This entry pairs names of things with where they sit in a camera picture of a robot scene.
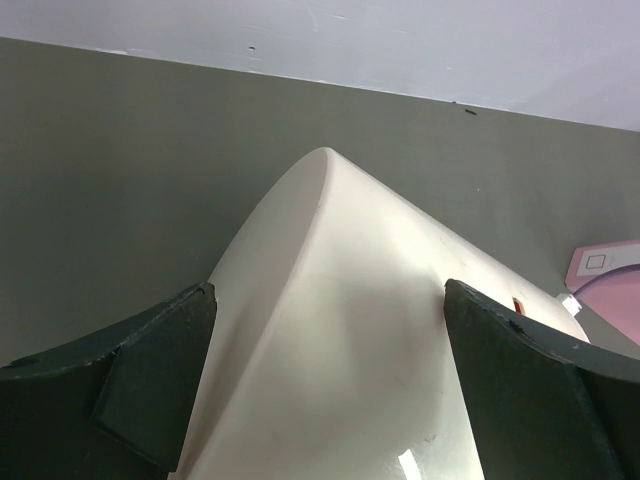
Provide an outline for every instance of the gray surface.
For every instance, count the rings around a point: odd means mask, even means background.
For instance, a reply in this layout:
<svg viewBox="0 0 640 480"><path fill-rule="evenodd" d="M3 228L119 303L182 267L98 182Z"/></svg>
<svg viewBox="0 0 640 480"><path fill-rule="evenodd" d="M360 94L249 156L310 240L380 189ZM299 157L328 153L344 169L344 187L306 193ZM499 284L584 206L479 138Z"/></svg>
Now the gray surface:
<svg viewBox="0 0 640 480"><path fill-rule="evenodd" d="M554 295L574 248L640 237L638 133L6 39L0 64L0 363L206 279L319 146Z"/></svg>

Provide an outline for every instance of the white wall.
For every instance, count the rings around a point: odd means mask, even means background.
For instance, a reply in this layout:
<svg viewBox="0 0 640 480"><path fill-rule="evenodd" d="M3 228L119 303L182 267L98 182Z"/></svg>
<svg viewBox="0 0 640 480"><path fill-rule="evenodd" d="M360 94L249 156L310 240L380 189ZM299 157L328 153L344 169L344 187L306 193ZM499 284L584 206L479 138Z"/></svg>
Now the white wall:
<svg viewBox="0 0 640 480"><path fill-rule="evenodd" d="M10 0L0 35L640 130L637 0Z"/></svg>

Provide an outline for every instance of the white curved object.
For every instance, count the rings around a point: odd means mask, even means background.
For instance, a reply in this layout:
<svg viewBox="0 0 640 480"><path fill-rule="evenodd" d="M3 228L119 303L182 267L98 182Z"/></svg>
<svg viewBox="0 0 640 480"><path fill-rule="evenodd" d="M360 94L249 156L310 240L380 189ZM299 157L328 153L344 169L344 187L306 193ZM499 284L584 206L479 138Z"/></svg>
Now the white curved object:
<svg viewBox="0 0 640 480"><path fill-rule="evenodd" d="M171 478L483 478L449 278L587 340L555 299L333 150L305 156L211 276L218 316Z"/></svg>

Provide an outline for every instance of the square symbol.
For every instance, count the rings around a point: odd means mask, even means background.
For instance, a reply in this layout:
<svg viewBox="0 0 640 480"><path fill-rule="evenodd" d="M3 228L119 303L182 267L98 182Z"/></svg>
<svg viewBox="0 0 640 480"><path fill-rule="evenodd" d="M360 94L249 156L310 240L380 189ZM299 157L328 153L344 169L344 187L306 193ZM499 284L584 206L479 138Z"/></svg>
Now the square symbol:
<svg viewBox="0 0 640 480"><path fill-rule="evenodd" d="M593 255L587 259L587 269L604 267L606 255Z"/></svg>

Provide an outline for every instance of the white label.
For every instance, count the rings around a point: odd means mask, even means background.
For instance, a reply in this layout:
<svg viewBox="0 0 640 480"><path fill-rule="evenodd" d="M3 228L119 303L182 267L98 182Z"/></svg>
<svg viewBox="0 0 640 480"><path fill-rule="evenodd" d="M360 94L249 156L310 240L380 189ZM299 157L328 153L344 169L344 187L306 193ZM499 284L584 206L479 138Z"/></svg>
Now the white label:
<svg viewBox="0 0 640 480"><path fill-rule="evenodd" d="M578 277L592 277L619 267L640 263L640 244L586 250L580 259Z"/></svg>

